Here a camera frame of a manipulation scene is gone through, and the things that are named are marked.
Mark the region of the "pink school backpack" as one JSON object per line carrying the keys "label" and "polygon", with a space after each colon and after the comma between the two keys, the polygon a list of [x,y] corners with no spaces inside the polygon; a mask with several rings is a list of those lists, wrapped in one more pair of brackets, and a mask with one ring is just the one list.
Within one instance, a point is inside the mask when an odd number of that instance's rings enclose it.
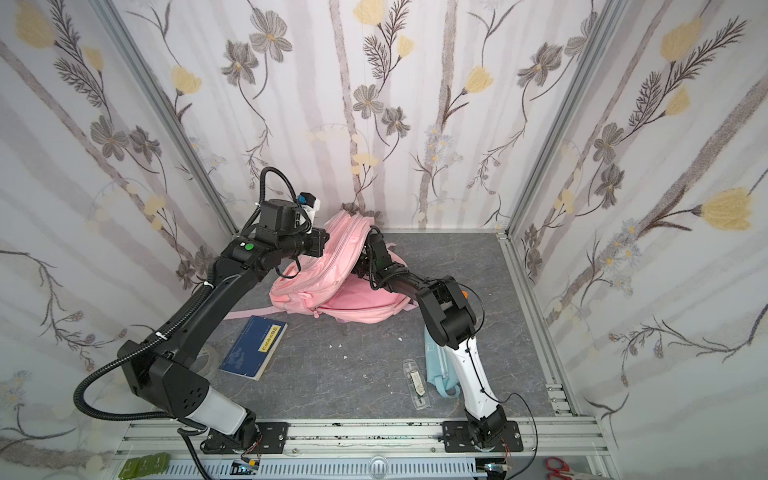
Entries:
{"label": "pink school backpack", "polygon": [[291,266],[285,278],[275,280],[269,291],[269,307],[232,311],[225,318],[285,312],[315,318],[326,314],[341,323],[375,324],[415,309],[409,297],[384,289],[374,291],[367,280],[353,273],[374,225],[372,217],[340,211],[325,224],[330,239],[323,256],[301,256],[301,270]]}

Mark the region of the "blue paperback book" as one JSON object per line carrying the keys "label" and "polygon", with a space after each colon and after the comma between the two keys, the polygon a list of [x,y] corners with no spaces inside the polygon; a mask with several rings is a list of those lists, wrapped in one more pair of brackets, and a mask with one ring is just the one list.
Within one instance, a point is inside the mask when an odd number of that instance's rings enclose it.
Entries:
{"label": "blue paperback book", "polygon": [[224,357],[219,370],[259,381],[277,349],[287,323],[252,316]]}

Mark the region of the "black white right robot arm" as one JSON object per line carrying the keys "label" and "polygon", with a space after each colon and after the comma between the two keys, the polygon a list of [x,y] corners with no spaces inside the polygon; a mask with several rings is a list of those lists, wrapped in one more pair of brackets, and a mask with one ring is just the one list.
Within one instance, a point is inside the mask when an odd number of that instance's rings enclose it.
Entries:
{"label": "black white right robot arm", "polygon": [[489,451],[497,441],[510,438],[504,405],[513,398],[525,398],[511,392],[500,399],[491,388],[477,345],[485,318],[476,316],[464,295],[472,289],[451,276],[428,278],[413,273],[393,259],[377,227],[366,234],[353,272],[373,290],[400,294],[416,303],[427,333],[457,373],[471,444]]}

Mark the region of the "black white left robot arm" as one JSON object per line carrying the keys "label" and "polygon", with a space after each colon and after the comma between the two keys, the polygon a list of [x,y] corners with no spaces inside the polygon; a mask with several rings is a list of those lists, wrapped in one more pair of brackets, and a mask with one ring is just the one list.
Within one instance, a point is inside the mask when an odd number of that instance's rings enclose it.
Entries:
{"label": "black white left robot arm", "polygon": [[[255,414],[218,392],[191,366],[231,309],[270,272],[278,271],[283,260],[323,254],[329,235],[314,224],[320,200],[294,189],[286,199],[266,199],[270,174],[286,178],[275,167],[261,172],[256,209],[213,260],[203,283],[156,331],[140,343],[125,342],[115,360],[81,381],[73,392],[77,410],[103,421],[176,420],[182,425],[181,435],[205,435],[205,453],[256,449],[262,433]],[[112,413],[88,403],[87,389],[116,369],[122,370],[130,391],[150,403],[152,411]]]}

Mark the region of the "light blue pencil case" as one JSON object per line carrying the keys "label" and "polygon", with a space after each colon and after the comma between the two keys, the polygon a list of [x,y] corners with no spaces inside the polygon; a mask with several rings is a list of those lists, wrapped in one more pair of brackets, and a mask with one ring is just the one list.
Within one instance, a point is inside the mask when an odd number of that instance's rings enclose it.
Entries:
{"label": "light blue pencil case", "polygon": [[459,397],[461,388],[456,370],[444,349],[432,339],[427,328],[424,328],[424,347],[427,382],[434,386],[443,398]]}

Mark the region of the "clear plastic stapler box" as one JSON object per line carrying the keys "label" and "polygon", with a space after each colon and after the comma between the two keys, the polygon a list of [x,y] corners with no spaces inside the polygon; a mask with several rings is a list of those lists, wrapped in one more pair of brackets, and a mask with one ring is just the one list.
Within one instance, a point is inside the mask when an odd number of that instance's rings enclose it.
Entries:
{"label": "clear plastic stapler box", "polygon": [[417,363],[412,359],[405,359],[403,361],[403,372],[414,408],[417,411],[428,408],[430,406],[430,400],[424,386],[424,380],[418,370]]}

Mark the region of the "clear tape roll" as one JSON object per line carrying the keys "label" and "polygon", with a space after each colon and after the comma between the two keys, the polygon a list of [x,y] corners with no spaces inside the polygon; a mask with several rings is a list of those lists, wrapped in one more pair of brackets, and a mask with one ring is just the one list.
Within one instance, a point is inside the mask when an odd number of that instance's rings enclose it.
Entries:
{"label": "clear tape roll", "polygon": [[220,365],[221,356],[216,348],[210,344],[204,344],[190,369],[203,378],[211,380]]}

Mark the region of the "green terminal block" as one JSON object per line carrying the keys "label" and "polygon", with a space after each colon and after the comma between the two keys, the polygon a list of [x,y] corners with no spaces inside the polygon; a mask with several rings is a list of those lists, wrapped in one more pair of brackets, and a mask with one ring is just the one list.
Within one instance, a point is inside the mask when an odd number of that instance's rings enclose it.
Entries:
{"label": "green terminal block", "polygon": [[120,480],[133,480],[163,473],[169,466],[169,453],[156,453],[128,459],[118,473]]}

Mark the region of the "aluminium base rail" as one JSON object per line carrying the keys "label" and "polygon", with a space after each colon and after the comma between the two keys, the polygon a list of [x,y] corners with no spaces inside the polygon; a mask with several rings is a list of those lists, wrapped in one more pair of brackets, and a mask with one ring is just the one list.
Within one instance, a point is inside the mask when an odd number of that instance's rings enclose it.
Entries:
{"label": "aluminium base rail", "polygon": [[257,448],[261,463],[350,462],[383,457],[456,460],[499,457],[531,471],[538,460],[579,457],[603,478],[620,474],[608,444],[592,417],[518,417],[509,420],[495,447],[473,446],[464,422],[452,419],[288,420],[281,435],[269,435]]}

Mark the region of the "red handled scissors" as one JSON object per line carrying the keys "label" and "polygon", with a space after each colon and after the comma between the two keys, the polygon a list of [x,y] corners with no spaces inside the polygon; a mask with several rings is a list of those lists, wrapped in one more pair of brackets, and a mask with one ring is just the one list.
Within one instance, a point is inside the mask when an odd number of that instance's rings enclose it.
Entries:
{"label": "red handled scissors", "polygon": [[572,470],[569,464],[559,457],[546,458],[545,466],[548,470],[548,480],[570,480],[572,478]]}

